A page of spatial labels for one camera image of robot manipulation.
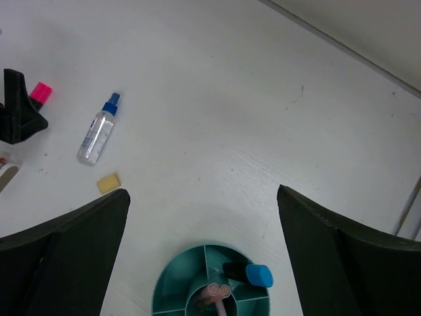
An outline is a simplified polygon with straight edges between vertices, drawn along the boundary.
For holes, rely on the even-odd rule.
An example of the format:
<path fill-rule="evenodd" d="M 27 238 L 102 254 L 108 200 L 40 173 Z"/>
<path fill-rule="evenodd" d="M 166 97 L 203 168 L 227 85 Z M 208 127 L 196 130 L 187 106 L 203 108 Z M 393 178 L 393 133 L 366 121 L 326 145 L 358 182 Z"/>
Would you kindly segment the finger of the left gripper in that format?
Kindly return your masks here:
<path fill-rule="evenodd" d="M 1 141 L 18 144 L 45 130 L 49 123 L 30 101 L 23 73 L 3 71 L 5 101 L 1 104 Z"/>

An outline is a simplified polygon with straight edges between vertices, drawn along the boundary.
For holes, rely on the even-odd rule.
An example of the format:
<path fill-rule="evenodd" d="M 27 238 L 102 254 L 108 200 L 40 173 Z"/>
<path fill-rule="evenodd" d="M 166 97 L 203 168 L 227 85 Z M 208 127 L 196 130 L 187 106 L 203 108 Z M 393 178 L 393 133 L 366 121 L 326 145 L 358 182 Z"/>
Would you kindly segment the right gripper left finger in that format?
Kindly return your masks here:
<path fill-rule="evenodd" d="M 1 238 L 2 315 L 99 315 L 130 195 L 117 189 Z"/>

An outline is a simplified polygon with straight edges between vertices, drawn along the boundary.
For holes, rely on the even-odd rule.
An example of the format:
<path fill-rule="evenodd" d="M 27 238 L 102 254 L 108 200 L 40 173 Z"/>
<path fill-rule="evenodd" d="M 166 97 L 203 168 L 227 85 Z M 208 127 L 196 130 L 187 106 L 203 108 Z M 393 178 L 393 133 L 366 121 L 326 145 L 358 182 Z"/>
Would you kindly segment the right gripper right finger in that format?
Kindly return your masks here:
<path fill-rule="evenodd" d="M 304 315 L 419 315 L 420 242 L 280 186 L 280 222 Z"/>

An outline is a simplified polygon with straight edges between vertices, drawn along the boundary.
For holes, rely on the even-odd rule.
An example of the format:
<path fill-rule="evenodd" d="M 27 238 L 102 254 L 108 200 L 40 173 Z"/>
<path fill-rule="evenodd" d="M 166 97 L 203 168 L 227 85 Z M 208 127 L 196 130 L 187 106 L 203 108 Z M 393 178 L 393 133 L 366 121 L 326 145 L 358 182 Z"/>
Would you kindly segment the pink capped black highlighter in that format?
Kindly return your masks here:
<path fill-rule="evenodd" d="M 43 82 L 38 82 L 30 93 L 29 98 L 35 109 L 39 111 L 45 105 L 52 93 L 53 89 L 50 86 Z"/>

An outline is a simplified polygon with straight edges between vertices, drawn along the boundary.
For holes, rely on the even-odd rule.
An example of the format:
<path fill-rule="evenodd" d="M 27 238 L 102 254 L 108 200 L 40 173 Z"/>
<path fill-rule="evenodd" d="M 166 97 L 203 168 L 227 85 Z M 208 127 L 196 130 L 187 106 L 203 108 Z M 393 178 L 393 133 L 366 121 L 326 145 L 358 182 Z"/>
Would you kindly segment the small clear spray bottle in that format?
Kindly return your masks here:
<path fill-rule="evenodd" d="M 113 92 L 92 120 L 77 154 L 80 162 L 88 165 L 95 165 L 98 162 L 114 127 L 114 118 L 118 111 L 120 98 L 119 93 Z"/>

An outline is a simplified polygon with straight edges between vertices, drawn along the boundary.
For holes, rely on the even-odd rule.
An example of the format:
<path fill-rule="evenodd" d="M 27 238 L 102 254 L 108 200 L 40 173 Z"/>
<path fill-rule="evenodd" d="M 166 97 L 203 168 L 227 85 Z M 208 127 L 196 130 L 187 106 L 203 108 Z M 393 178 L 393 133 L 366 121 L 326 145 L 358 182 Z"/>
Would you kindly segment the blue capped black highlighter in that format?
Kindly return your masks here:
<path fill-rule="evenodd" d="M 266 265 L 224 263 L 222 268 L 228 279 L 262 288 L 270 288 L 274 285 L 274 277 Z"/>

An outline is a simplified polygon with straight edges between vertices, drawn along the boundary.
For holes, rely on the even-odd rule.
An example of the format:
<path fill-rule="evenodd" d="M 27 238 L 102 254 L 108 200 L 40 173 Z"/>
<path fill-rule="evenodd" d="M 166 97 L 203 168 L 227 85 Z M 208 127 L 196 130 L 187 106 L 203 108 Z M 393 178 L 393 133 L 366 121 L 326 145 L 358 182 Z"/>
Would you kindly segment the orange pen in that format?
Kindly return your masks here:
<path fill-rule="evenodd" d="M 198 297 L 197 297 L 197 307 L 199 309 L 204 308 L 214 302 L 215 297 L 220 292 L 220 287 L 217 283 L 211 283 L 208 286 L 201 289 Z"/>

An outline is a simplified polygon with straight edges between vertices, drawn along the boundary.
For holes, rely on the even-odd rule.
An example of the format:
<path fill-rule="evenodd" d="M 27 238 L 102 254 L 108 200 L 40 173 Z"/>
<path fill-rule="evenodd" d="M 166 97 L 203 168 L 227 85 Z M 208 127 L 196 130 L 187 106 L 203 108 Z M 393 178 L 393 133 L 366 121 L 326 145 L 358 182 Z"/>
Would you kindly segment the pink mini stapler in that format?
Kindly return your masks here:
<path fill-rule="evenodd" d="M 21 168 L 22 162 L 10 153 L 2 151 L 0 163 L 0 192 L 2 192 L 7 184 L 16 176 Z"/>

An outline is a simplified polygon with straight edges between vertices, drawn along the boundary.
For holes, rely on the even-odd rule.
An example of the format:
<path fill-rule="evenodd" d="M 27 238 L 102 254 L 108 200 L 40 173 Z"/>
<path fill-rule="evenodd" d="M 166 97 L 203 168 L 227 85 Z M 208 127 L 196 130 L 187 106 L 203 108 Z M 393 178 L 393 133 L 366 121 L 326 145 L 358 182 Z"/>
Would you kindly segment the tan eraser block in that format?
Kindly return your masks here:
<path fill-rule="evenodd" d="M 97 188 L 101 194 L 107 194 L 119 187 L 122 182 L 117 172 L 110 173 L 96 182 Z"/>

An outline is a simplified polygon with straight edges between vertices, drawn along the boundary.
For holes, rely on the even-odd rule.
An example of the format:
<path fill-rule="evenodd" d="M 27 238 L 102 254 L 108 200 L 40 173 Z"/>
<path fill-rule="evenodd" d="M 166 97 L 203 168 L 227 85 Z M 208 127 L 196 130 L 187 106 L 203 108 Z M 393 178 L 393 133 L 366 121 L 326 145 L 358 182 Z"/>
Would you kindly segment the teal round compartment organizer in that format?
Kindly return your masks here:
<path fill-rule="evenodd" d="M 156 283 L 152 315 L 217 315 L 215 299 L 202 309 L 196 304 L 201 289 L 211 283 L 231 288 L 231 296 L 224 300 L 227 315 L 269 315 L 269 288 L 228 279 L 224 263 L 253 262 L 233 248 L 216 244 L 195 246 L 177 255 Z"/>

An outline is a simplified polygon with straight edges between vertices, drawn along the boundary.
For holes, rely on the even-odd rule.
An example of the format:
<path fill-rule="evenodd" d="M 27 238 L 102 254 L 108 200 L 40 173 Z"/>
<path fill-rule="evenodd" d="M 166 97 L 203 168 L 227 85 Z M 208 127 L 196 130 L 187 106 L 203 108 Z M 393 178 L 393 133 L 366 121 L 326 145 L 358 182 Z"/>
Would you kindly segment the aluminium side rail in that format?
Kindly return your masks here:
<path fill-rule="evenodd" d="M 404 207 L 403 207 L 403 211 L 401 213 L 401 216 L 399 217 L 399 220 L 395 226 L 395 228 L 393 229 L 393 235 L 397 236 L 398 233 L 401 231 L 402 226 L 405 223 L 405 220 L 408 216 L 408 214 L 410 213 L 410 210 L 416 200 L 416 198 L 418 197 L 418 194 L 420 192 L 420 178 L 418 178 L 414 188 L 412 189 L 407 202 L 405 203 Z"/>

